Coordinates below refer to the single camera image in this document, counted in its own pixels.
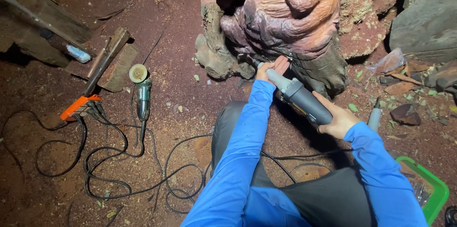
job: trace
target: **hand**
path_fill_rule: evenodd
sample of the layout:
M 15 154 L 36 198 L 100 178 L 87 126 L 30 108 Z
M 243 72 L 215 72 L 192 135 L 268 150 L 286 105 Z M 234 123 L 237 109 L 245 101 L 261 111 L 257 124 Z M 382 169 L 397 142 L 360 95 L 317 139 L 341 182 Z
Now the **hand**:
M 283 75 L 284 72 L 286 72 L 286 70 L 289 68 L 289 65 L 290 65 L 289 60 L 285 56 L 280 55 L 272 63 L 270 63 L 270 62 L 263 63 L 263 65 L 259 69 L 257 69 L 257 75 L 255 76 L 255 78 L 257 80 L 263 80 L 263 81 L 267 81 L 267 82 L 273 84 L 268 79 L 268 75 L 266 74 L 266 70 L 268 70 L 270 68 L 273 68 L 273 69 L 275 69 L 275 71 L 277 73 L 279 73 L 280 75 Z
M 316 91 L 313 91 L 313 95 L 330 111 L 333 116 L 333 120 L 330 124 L 319 126 L 318 131 L 320 133 L 327 133 L 342 140 L 344 139 L 346 132 L 349 131 L 352 126 L 360 122 L 360 120 L 353 115 L 349 109 L 338 107 Z

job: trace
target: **sleeve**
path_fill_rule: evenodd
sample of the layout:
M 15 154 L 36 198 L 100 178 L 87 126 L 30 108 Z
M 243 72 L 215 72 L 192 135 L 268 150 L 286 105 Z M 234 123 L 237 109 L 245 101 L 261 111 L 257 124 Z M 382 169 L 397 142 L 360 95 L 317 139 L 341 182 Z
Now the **sleeve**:
M 352 142 L 378 226 L 428 226 L 411 184 L 385 150 L 380 136 L 359 122 L 346 133 L 344 140 Z
M 275 87 L 256 80 L 238 118 L 227 149 L 181 226 L 240 224 L 249 185 L 265 140 Z

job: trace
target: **grinding disc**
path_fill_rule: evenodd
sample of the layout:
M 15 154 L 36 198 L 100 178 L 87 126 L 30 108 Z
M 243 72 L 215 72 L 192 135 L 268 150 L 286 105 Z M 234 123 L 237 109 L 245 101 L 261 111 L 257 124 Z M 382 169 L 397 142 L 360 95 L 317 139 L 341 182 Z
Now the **grinding disc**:
M 132 82 L 139 84 L 144 81 L 148 76 L 148 71 L 146 67 L 142 64 L 136 64 L 130 68 L 129 77 Z

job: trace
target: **orange power strip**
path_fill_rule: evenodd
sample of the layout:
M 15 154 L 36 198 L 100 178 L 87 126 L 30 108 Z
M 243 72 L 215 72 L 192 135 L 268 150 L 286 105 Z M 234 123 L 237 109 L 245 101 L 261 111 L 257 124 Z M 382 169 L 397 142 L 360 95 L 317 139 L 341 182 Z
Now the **orange power strip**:
M 70 122 L 76 121 L 76 118 L 74 117 L 75 114 L 79 114 L 81 117 L 86 116 L 87 110 L 90 108 L 87 105 L 87 102 L 90 101 L 101 101 L 101 97 L 98 95 L 92 95 L 90 97 L 81 96 L 60 115 L 60 119 Z

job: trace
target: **angle grinder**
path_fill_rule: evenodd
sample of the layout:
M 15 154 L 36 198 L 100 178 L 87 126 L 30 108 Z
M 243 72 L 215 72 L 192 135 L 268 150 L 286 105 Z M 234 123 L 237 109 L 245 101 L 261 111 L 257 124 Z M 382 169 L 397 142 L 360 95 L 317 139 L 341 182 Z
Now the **angle grinder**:
M 249 58 L 257 68 L 263 65 L 263 62 L 252 57 Z M 333 119 L 332 114 L 297 78 L 289 80 L 273 68 L 266 70 L 266 74 L 268 79 L 281 91 L 283 98 L 300 110 L 309 121 L 317 125 L 330 124 Z
M 129 77 L 137 88 L 137 116 L 141 122 L 149 119 L 150 93 L 152 82 L 146 67 L 136 64 L 130 68 Z

